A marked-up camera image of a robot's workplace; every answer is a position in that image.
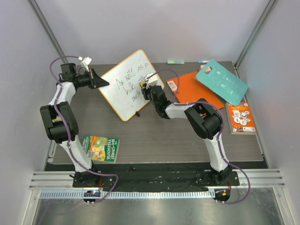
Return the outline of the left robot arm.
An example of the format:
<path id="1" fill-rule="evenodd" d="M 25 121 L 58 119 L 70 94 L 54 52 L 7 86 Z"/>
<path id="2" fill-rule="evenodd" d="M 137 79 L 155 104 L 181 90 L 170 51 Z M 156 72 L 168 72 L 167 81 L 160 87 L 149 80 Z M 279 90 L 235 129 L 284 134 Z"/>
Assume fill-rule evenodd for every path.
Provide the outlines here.
<path id="1" fill-rule="evenodd" d="M 100 176 L 79 140 L 79 127 L 70 103 L 79 88 L 98 89 L 108 86 L 109 82 L 99 77 L 92 68 L 85 68 L 84 73 L 78 75 L 74 63 L 60 67 L 62 73 L 55 77 L 55 95 L 49 104 L 40 107 L 42 121 L 48 138 L 60 145 L 73 162 L 75 174 L 71 177 L 74 185 L 95 187 Z"/>

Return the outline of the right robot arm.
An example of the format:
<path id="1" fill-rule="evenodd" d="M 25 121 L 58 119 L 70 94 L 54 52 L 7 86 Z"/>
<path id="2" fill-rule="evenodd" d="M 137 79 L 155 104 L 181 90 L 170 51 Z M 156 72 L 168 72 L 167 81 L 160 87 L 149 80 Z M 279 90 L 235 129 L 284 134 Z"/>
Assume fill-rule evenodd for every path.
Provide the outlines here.
<path id="1" fill-rule="evenodd" d="M 163 119 L 187 119 L 195 133 L 204 140 L 210 157 L 212 181 L 223 185 L 232 171 L 222 142 L 223 120 L 212 104 L 201 98 L 196 103 L 176 104 L 165 96 L 161 86 L 140 83 L 143 97 L 151 101 Z"/>

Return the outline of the yellow framed whiteboard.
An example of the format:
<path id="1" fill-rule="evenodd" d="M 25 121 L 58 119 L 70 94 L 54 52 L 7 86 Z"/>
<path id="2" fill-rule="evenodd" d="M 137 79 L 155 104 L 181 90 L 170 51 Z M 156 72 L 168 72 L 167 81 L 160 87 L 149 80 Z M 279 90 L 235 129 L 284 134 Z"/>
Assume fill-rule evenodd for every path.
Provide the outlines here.
<path id="1" fill-rule="evenodd" d="M 99 91 L 122 121 L 128 121 L 148 103 L 140 82 L 153 73 L 155 68 L 151 61 L 144 50 L 139 49 L 101 76 L 109 85 Z"/>

